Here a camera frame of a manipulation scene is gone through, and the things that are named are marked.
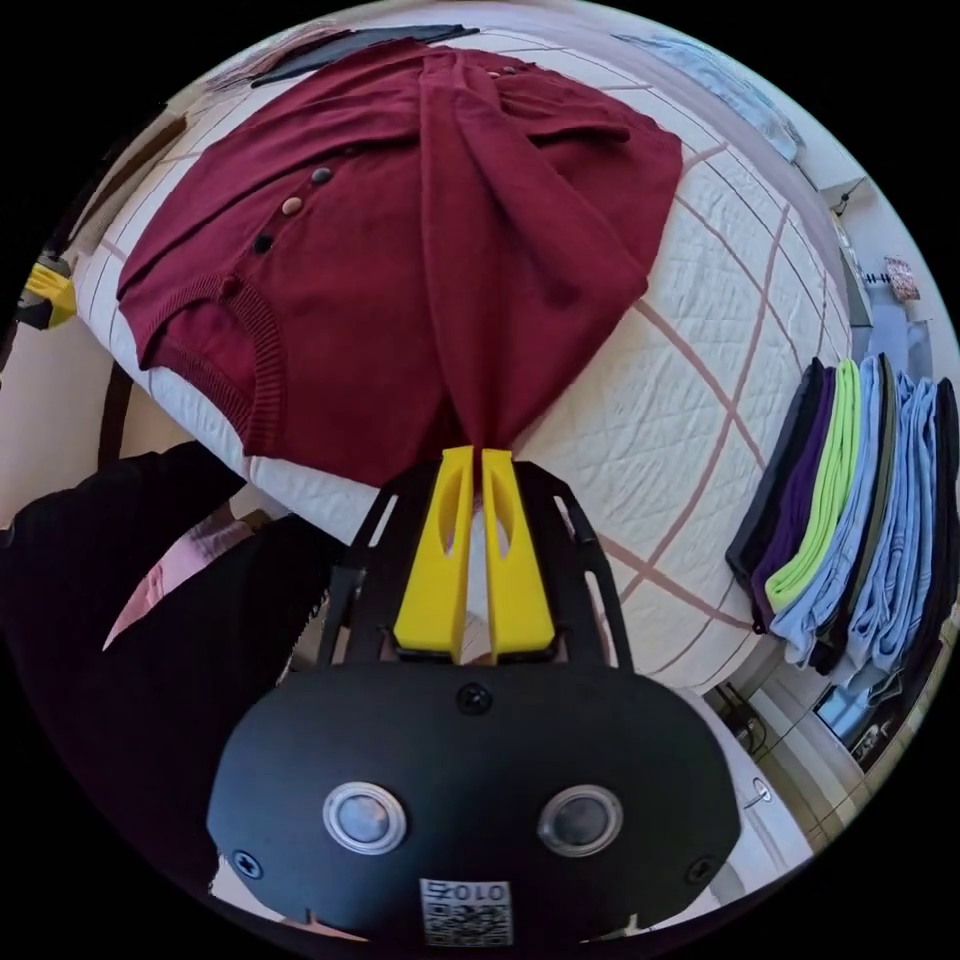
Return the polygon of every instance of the light blue shirt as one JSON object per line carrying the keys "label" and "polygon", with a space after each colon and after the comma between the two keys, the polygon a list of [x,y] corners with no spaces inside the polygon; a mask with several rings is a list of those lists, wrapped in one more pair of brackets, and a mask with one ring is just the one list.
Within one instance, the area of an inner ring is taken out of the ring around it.
{"label": "light blue shirt", "polygon": [[832,676],[851,692],[867,690],[899,668],[930,588],[937,386],[924,379],[914,387],[902,374],[897,386],[903,406],[879,562],[871,566],[854,609],[847,653]]}
{"label": "light blue shirt", "polygon": [[844,504],[827,552],[807,588],[774,617],[770,632],[789,644],[785,659],[806,666],[816,633],[836,609],[866,534],[873,482],[880,459],[880,401],[883,383],[876,357],[860,364],[860,445],[850,496]]}

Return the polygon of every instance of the black sleeve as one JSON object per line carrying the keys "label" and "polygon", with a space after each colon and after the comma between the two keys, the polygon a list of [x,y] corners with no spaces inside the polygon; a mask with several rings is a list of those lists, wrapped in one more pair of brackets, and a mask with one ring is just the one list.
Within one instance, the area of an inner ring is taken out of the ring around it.
{"label": "black sleeve", "polygon": [[206,816],[227,739],[276,685],[342,551],[299,517],[268,524],[79,678],[63,720],[83,730],[64,759],[140,853],[188,889],[205,890],[217,869]]}
{"label": "black sleeve", "polygon": [[0,532],[0,633],[31,695],[100,653],[134,588],[244,481],[200,443],[120,460]]}

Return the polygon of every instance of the light blue cloth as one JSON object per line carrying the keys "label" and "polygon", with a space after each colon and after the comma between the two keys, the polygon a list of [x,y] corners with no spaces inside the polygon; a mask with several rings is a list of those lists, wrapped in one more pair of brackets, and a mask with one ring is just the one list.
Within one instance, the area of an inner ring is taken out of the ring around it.
{"label": "light blue cloth", "polygon": [[873,482],[880,459],[880,363],[867,357],[860,364],[860,445],[850,496],[837,522],[826,555],[809,586],[774,617],[770,632],[788,644],[785,659],[806,666],[816,645],[817,629],[830,618],[846,589],[866,533],[873,501]]}
{"label": "light blue cloth", "polygon": [[752,83],[732,73],[713,51],[684,37],[613,36],[649,51],[696,80],[759,131],[785,160],[793,163],[797,159],[804,142],[790,118]]}
{"label": "light blue cloth", "polygon": [[877,552],[854,608],[847,650],[831,679],[853,693],[899,668],[930,588],[936,478],[937,386],[897,375],[898,424],[893,483]]}

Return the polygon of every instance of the stack of folded clothes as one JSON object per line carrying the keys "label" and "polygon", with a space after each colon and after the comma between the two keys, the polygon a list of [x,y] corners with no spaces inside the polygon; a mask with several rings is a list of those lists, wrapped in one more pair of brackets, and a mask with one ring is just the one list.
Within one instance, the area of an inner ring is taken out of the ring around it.
{"label": "stack of folded clothes", "polygon": [[813,360],[726,554],[757,632],[837,687],[896,692],[957,596],[958,452],[949,380]]}

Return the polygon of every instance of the yellow object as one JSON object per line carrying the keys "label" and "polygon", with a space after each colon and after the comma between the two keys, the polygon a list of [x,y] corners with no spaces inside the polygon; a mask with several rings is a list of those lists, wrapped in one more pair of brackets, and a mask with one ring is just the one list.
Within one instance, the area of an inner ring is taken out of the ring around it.
{"label": "yellow object", "polygon": [[73,291],[73,283],[67,277],[50,270],[43,264],[35,263],[27,280],[27,290],[53,305],[50,323],[47,329],[59,326],[61,323],[76,316],[77,299]]}
{"label": "yellow object", "polygon": [[473,518],[473,447],[444,450],[406,593],[394,625],[406,650],[460,660]]}
{"label": "yellow object", "polygon": [[[482,466],[487,615],[496,663],[503,655],[545,651],[554,629],[513,457],[509,450],[484,450]],[[506,535],[504,548],[498,521]]]}

